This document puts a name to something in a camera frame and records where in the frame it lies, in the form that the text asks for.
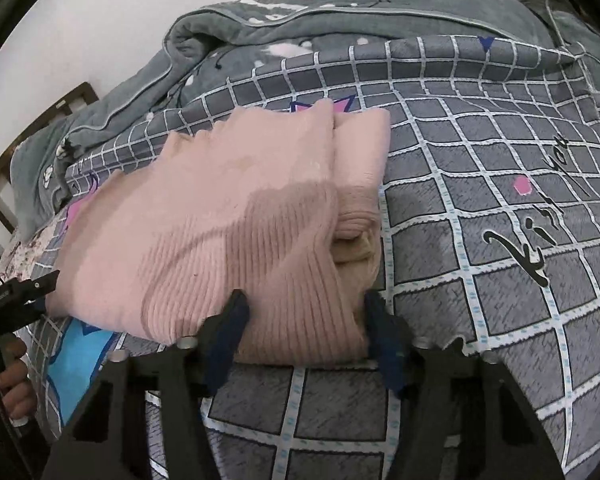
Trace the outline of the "person's left hand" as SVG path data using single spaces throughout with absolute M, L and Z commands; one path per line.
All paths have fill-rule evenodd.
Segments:
M 33 417 L 38 409 L 38 397 L 29 378 L 27 364 L 22 358 L 27 353 L 26 344 L 16 335 L 6 336 L 3 354 L 9 364 L 0 374 L 0 393 L 8 417 L 21 422 Z

